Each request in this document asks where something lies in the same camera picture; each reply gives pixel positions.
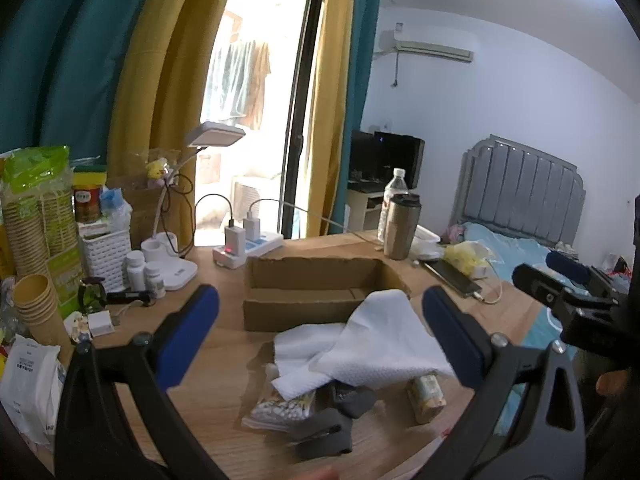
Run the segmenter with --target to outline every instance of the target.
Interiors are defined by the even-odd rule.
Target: person's hand
[[[596,392],[603,397],[613,397],[621,394],[629,380],[628,370],[607,372],[598,378]]]
[[[296,476],[291,480],[340,480],[340,477],[333,466],[327,466]]]

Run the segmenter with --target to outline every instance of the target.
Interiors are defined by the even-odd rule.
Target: ceiling
[[[382,0],[383,7],[454,12],[546,41],[640,102],[640,40],[615,0]]]

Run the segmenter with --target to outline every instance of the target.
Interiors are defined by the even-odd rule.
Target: small figurine
[[[164,187],[169,174],[169,162],[164,156],[148,163],[146,165],[146,177],[148,178],[147,187],[149,189]]]

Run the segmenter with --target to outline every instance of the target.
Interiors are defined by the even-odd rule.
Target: lamp head
[[[206,121],[191,130],[186,137],[187,146],[217,146],[224,148],[244,137],[244,131],[234,126]]]

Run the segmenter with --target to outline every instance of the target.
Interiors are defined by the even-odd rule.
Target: white tissue
[[[271,384],[283,399],[295,399],[331,382],[331,377],[311,371],[309,366],[334,346],[344,327],[344,323],[307,324],[275,337],[275,363],[280,377]]]
[[[273,386],[284,399],[331,379],[378,389],[433,371],[453,375],[440,345],[401,290],[369,294],[339,334],[338,327],[303,325],[276,337],[281,375]]]

